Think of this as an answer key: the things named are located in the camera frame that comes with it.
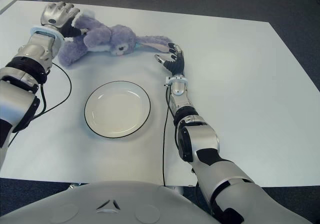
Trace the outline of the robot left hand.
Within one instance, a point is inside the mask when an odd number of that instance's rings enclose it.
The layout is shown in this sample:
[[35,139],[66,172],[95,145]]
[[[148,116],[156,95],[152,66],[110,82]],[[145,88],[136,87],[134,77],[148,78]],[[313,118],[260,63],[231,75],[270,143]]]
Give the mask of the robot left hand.
[[72,3],[63,1],[47,4],[44,8],[40,23],[42,26],[58,31],[64,38],[74,38],[85,35],[87,28],[73,26],[73,20],[80,12]]

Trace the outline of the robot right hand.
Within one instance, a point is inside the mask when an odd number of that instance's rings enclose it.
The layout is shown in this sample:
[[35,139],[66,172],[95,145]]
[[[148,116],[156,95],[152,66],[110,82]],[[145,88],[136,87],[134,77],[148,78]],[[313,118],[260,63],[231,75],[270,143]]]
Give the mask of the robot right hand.
[[155,54],[155,60],[162,64],[169,72],[171,72],[172,76],[175,75],[184,75],[185,69],[185,59],[183,50],[180,48],[178,44],[168,43],[169,52],[172,53],[171,59],[166,60],[162,56]]

